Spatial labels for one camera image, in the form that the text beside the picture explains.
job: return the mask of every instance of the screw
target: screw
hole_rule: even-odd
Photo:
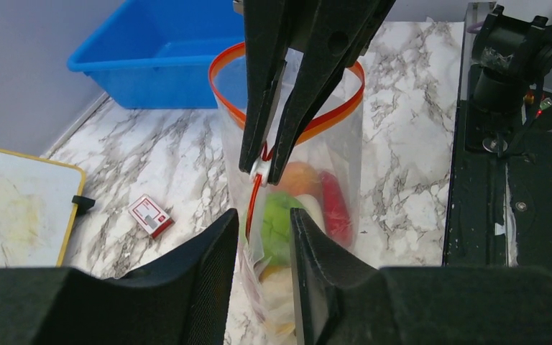
[[[520,212],[524,212],[528,209],[528,205],[526,205],[524,202],[520,201],[519,203],[515,204],[515,208]]]

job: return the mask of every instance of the toy orange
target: toy orange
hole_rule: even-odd
[[[304,162],[290,162],[287,164],[280,183],[274,186],[274,191],[287,192],[292,196],[310,194],[320,200],[322,195],[321,179],[318,172]]]

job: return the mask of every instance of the marble tabletop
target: marble tabletop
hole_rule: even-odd
[[[361,62],[361,234],[374,267],[439,265],[449,190],[462,23],[385,23]],[[83,168],[96,199],[65,265],[120,277],[189,240],[229,207],[216,110],[126,110],[111,99],[50,155]],[[153,240],[127,213],[142,194],[175,225]],[[266,344],[234,273],[225,344]]]

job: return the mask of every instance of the whiteboard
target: whiteboard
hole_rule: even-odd
[[[62,263],[85,173],[0,150],[0,267]]]

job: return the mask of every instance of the blue container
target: blue container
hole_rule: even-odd
[[[124,108],[216,108],[211,61],[244,40],[231,0],[128,0],[69,58]]]

